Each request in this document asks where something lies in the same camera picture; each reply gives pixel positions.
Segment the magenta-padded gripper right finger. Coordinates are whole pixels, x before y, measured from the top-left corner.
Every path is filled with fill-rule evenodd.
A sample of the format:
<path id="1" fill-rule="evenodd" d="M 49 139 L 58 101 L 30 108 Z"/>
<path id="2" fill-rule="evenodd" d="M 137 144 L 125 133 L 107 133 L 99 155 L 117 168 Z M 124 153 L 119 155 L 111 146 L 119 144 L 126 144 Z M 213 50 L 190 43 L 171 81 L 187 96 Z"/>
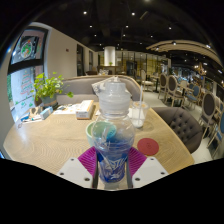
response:
<path id="1" fill-rule="evenodd" d="M 146 157 L 135 148 L 128 153 L 126 169 L 129 188 L 140 188 L 168 175 L 155 157 Z"/>

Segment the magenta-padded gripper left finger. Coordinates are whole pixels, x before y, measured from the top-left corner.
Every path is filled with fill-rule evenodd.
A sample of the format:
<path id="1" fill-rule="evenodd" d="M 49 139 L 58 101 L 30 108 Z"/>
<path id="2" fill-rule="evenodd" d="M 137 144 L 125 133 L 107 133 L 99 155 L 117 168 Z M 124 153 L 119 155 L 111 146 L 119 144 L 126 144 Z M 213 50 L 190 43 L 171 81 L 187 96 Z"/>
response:
<path id="1" fill-rule="evenodd" d="M 57 175 L 84 188 L 98 186 L 98 161 L 94 147 L 89 148 L 78 158 L 69 158 Z"/>

